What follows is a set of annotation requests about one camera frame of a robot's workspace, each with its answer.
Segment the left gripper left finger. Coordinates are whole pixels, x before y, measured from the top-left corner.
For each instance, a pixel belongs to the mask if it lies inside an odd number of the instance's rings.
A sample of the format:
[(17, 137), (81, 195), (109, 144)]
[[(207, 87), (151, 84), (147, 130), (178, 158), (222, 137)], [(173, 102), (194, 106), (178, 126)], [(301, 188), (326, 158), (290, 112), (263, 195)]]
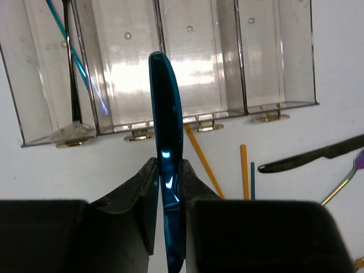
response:
[(112, 216), (133, 211), (145, 249), (152, 255), (155, 245), (158, 194), (158, 160), (151, 157), (133, 177), (92, 202), (91, 206)]

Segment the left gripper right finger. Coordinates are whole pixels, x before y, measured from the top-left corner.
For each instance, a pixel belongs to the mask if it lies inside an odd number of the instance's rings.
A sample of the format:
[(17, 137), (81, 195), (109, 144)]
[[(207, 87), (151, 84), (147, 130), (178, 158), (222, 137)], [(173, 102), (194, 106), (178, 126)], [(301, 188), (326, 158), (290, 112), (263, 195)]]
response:
[(186, 159), (179, 163), (180, 230), (183, 258), (186, 267), (196, 267), (195, 244), (193, 241), (193, 203), (200, 199), (221, 200), (195, 173)]

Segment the blue knife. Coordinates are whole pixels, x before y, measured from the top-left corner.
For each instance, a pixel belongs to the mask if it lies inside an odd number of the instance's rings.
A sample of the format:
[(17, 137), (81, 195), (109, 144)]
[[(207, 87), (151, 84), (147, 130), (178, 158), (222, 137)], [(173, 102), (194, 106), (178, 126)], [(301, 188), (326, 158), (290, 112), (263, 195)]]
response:
[(181, 225), (179, 163), (183, 155), (183, 119), (176, 76), (162, 52), (148, 59), (152, 113), (163, 202), (163, 226), (168, 272), (180, 272), (184, 262)]

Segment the black spoon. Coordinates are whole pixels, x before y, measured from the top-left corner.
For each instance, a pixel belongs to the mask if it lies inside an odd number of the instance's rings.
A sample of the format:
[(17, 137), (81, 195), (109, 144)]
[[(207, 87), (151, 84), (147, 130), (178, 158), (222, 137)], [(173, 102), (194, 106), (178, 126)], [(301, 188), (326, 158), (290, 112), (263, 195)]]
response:
[(76, 84), (76, 78), (75, 78), (75, 71), (74, 71), (74, 66), (73, 66), (71, 38), (70, 38), (70, 35), (69, 35), (69, 16), (68, 16), (69, 0), (62, 0), (62, 3), (63, 3), (65, 41), (66, 41), (66, 44), (67, 44), (69, 80), (70, 80), (70, 90), (71, 90), (72, 121), (82, 123), (80, 102), (79, 102), (79, 97), (78, 97), (77, 84)]

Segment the rainbow spoon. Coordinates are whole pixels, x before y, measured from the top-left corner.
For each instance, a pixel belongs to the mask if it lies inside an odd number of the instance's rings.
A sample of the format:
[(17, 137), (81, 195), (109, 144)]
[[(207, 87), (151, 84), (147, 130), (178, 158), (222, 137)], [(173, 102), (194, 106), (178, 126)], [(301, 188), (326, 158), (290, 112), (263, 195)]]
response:
[[(65, 27), (64, 27), (64, 24), (62, 23), (57, 11), (56, 11), (56, 8), (55, 6), (53, 5), (52, 1), (51, 0), (46, 0), (46, 3), (48, 5), (48, 8), (50, 10), (50, 12), (52, 13), (52, 16), (64, 38), (64, 40), (66, 40), (67, 38), (67, 34), (66, 34), (66, 30), (65, 30)], [(88, 82), (87, 82), (87, 77), (86, 77), (86, 71), (85, 71), (85, 67), (83, 65), (83, 62), (81, 61), (81, 59), (79, 58), (76, 50), (74, 49), (73, 46), (71, 46), (71, 53), (72, 53), (72, 57), (73, 57), (73, 61), (79, 71), (79, 74), (84, 82), (84, 85), (86, 88), (88, 88)], [(91, 83), (92, 83), (92, 87), (95, 88), (95, 91), (96, 91), (96, 94), (97, 94), (97, 97), (100, 99), (100, 103), (101, 103), (101, 106), (102, 106), (102, 111), (105, 115), (109, 115), (109, 110), (107, 109), (106, 107), (106, 104), (105, 104), (105, 101), (104, 99), (101, 97), (101, 92), (96, 89), (96, 82), (91, 79)]]

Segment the black knife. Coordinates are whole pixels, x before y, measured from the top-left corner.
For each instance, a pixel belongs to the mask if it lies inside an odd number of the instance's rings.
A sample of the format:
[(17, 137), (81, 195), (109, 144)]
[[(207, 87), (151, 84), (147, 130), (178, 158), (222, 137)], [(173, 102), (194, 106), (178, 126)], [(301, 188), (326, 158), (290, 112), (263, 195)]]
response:
[(319, 158), (333, 159), (360, 148), (363, 148), (363, 134), (302, 154), (262, 164), (257, 170), (260, 173), (284, 172), (301, 167)]

